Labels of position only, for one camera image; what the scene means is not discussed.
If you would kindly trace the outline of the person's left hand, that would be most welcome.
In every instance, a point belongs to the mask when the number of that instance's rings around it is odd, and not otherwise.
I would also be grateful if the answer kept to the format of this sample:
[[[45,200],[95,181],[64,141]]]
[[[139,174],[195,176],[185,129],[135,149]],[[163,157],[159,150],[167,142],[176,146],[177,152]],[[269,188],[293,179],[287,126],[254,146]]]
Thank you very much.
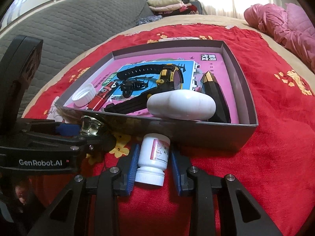
[[[27,176],[12,177],[12,190],[14,197],[23,207],[30,205],[43,206],[34,192],[32,182]]]

